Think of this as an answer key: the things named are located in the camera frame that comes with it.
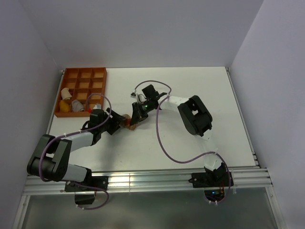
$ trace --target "wooden box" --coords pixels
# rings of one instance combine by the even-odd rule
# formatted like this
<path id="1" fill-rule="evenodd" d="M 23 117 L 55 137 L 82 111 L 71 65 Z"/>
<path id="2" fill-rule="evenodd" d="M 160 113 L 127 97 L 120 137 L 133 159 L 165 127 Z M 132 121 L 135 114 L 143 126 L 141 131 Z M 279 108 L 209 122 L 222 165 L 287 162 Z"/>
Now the wooden box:
<path id="1" fill-rule="evenodd" d="M 88 105 L 86 105 L 86 100 L 92 93 L 105 93 L 106 78 L 106 68 L 67 68 L 56 101 L 54 111 L 56 117 L 89 117 L 89 108 L 92 109 L 97 103 L 103 107 L 104 98 L 99 95 L 93 95 L 88 100 Z M 73 112 L 71 108 L 69 112 L 60 112 L 59 103 L 62 100 L 61 90 L 63 88 L 68 88 L 72 95 L 72 98 L 65 102 L 71 105 L 72 101 L 76 99 L 84 105 L 84 111 Z"/>

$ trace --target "white wall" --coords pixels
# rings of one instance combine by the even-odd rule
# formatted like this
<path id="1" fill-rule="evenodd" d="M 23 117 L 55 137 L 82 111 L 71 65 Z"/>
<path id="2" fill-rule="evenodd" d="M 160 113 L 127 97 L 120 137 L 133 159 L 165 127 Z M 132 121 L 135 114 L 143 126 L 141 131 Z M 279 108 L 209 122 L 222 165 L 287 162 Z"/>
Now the white wall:
<path id="1" fill-rule="evenodd" d="M 16 0 L 0 3 L 0 227 L 11 228 L 26 165 L 45 133 L 59 72 Z"/>
<path id="2" fill-rule="evenodd" d="M 231 70 L 289 228 L 305 225 L 305 1 L 265 0 Z"/>
<path id="3" fill-rule="evenodd" d="M 20 0 L 61 68 L 230 66 L 263 0 Z"/>

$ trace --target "gray floor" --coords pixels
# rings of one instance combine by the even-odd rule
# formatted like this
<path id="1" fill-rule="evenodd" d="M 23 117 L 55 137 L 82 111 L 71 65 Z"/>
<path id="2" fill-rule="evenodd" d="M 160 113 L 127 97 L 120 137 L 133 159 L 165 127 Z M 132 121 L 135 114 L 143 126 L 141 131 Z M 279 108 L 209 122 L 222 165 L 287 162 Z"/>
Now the gray floor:
<path id="1" fill-rule="evenodd" d="M 23 228 L 276 228 L 264 188 L 238 189 L 237 194 L 230 194 L 218 206 L 209 205 L 202 190 L 111 194 L 106 206 L 90 211 L 75 208 L 74 196 L 33 196 Z"/>

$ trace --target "wire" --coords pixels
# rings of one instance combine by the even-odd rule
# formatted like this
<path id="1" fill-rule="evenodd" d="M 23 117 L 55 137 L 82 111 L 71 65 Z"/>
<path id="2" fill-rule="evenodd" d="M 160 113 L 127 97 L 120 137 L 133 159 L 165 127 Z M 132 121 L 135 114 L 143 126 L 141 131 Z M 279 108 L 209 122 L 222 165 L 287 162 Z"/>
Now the wire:
<path id="1" fill-rule="evenodd" d="M 226 162 L 224 161 L 224 159 L 223 159 L 218 153 L 216 153 L 216 152 L 214 152 L 214 151 L 209 151 L 209 152 L 202 153 L 202 154 L 200 154 L 200 155 L 198 155 L 198 156 L 196 156 L 196 157 L 194 157 L 194 158 L 192 158 L 192 159 L 190 159 L 190 160 L 187 160 L 187 161 L 178 161 L 178 160 L 172 158 L 172 157 L 166 152 L 166 150 L 165 150 L 165 148 L 164 148 L 164 146 L 163 146 L 163 144 L 162 144 L 162 141 L 161 141 L 161 139 L 160 139 L 160 134 L 159 134 L 159 126 L 158 126 L 160 107 L 161 107 L 162 103 L 164 103 L 164 101 L 167 100 L 167 99 L 170 97 L 170 93 L 171 93 L 172 89 L 171 89 L 171 87 L 168 86 L 167 84 L 162 83 L 162 82 L 159 82 L 159 81 L 143 81 L 142 83 L 145 83 L 145 82 L 156 82 L 156 83 L 161 83 L 161 84 L 167 86 L 167 87 L 170 89 L 170 91 L 169 91 L 169 93 L 167 94 L 167 96 L 166 96 L 164 99 L 162 99 L 161 102 L 159 103 L 158 108 L 157 108 L 157 114 L 156 114 L 156 133 L 157 133 L 157 139 L 158 139 L 158 142 L 159 142 L 159 145 L 160 145 L 162 151 L 165 153 L 165 155 L 166 155 L 170 160 L 172 160 L 173 162 L 179 163 L 179 164 L 187 164 L 187 163 L 190 163 L 190 162 L 192 162 L 192 161 L 194 161 L 194 160 L 197 160 L 198 158 L 200 158 L 200 157 L 202 157 L 202 156 L 204 156 L 204 155 L 216 154 L 216 155 L 221 159 L 221 161 L 224 163 L 224 166 L 225 166 L 225 168 L 226 168 L 226 171 L 227 171 L 228 177 L 229 177 L 229 187 L 228 187 L 228 191 L 225 193 L 224 198 L 223 198 L 222 200 L 218 201 L 218 203 L 224 201 L 224 200 L 228 197 L 229 191 L 230 191 L 230 189 L 231 189 L 231 176 L 230 176 L 230 172 L 229 172 L 228 165 L 226 164 Z"/>
<path id="2" fill-rule="evenodd" d="M 43 163 L 43 159 L 45 158 L 46 154 L 47 154 L 47 151 L 48 151 L 48 148 L 54 143 L 56 142 L 57 140 L 59 139 L 62 139 L 64 137 L 70 137 L 70 136 L 73 136 L 73 135 L 78 135 L 80 133 L 85 133 L 85 132 L 89 132 L 91 130 L 94 130 L 94 129 L 97 129 L 99 127 L 101 127 L 102 125 L 104 125 L 108 119 L 110 118 L 110 115 L 111 115 L 111 111 L 112 111 L 112 107 L 111 107 L 111 103 L 110 103 L 110 100 L 103 94 L 100 94 L 100 93 L 92 93 L 91 95 L 88 96 L 87 100 L 86 100 L 86 105 L 88 104 L 88 100 L 91 98 L 91 96 L 93 95 L 99 95 L 103 98 L 105 98 L 107 100 L 107 102 L 109 103 L 109 114 L 108 114 L 108 117 L 101 123 L 101 124 L 98 124 L 97 126 L 94 126 L 92 128 L 89 128 L 89 129 L 85 129 L 85 130 L 80 130 L 80 131 L 77 131 L 77 132 L 73 132 L 73 133 L 70 133 L 70 134 L 65 134 L 65 135 L 61 135 L 61 136 L 58 136 L 58 137 L 55 137 L 54 139 L 52 139 L 47 145 L 46 147 L 44 148 L 42 154 L 41 154 L 41 158 L 40 158 L 40 161 L 39 161 L 39 177 L 41 178 L 42 181 L 44 182 L 49 182 L 50 180 L 47 180 L 44 178 L 43 176 L 43 173 L 42 173 L 42 163 Z"/>
<path id="3" fill-rule="evenodd" d="M 81 205 L 78 205 L 77 207 L 79 207 L 79 208 L 81 208 L 81 209 L 84 209 L 84 210 L 95 210 L 95 209 L 101 208 L 101 207 L 103 207 L 105 204 L 107 204 L 107 202 L 108 202 L 108 200 L 109 200 L 109 193 L 108 193 L 106 190 L 104 190 L 104 189 L 102 189 L 102 188 L 99 188 L 99 187 L 91 187 L 91 186 L 82 185 L 82 184 L 79 184 L 79 183 L 77 183 L 77 182 L 75 182 L 75 181 L 72 181 L 71 183 L 74 184 L 74 185 L 76 185 L 76 186 L 78 186 L 78 187 L 85 187 L 85 188 L 90 188 L 90 189 L 97 190 L 97 191 L 102 191 L 102 192 L 106 193 L 106 196 L 107 196 L 107 197 L 106 197 L 106 200 L 105 200 L 102 204 L 100 204 L 99 206 L 92 207 L 92 208 L 87 208 L 87 207 L 83 207 L 83 206 L 81 206 Z"/>

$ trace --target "brown wooden tray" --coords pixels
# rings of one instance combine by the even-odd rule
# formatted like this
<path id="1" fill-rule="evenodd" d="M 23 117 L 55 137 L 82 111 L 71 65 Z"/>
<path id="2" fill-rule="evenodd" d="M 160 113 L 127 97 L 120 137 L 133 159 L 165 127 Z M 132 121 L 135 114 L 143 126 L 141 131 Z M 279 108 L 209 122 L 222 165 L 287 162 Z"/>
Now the brown wooden tray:
<path id="1" fill-rule="evenodd" d="M 105 93 L 106 78 L 106 68 L 67 68 L 56 101 L 54 111 L 56 117 L 89 117 L 89 108 L 92 109 L 97 103 L 103 107 L 104 98 L 99 95 L 93 95 L 89 99 L 88 107 L 86 106 L 86 100 L 92 93 Z M 84 105 L 85 111 L 60 112 L 59 102 L 62 100 L 61 90 L 66 87 L 69 89 L 72 99 L 65 100 L 65 102 L 71 104 L 73 100 L 77 99 Z"/>

